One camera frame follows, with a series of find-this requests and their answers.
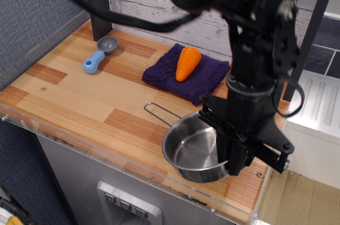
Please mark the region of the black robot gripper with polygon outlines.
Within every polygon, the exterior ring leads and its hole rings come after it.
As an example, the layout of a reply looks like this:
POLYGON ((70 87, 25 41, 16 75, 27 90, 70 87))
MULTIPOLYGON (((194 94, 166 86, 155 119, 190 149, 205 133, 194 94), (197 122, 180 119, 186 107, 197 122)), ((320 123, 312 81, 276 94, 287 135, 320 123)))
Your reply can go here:
POLYGON ((226 99, 209 94, 200 97, 199 118, 216 130, 217 161, 229 160, 230 176, 238 176, 255 157, 280 173, 287 169, 294 146, 275 123, 284 82, 295 85, 283 74, 267 90, 259 91, 241 85, 229 74, 226 99))

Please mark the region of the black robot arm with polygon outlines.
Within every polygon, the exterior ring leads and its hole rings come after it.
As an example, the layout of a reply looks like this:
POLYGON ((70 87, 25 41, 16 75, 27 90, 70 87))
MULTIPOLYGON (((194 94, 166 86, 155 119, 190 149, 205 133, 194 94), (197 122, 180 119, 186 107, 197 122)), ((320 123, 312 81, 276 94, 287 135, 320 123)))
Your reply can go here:
POLYGON ((214 9, 229 27, 232 68, 227 98, 200 97, 200 118, 217 131, 218 162, 231 176, 259 158, 279 172, 287 167, 293 144, 279 131, 275 115, 288 71, 300 50, 295 36, 296 0, 171 0, 198 14, 214 9))

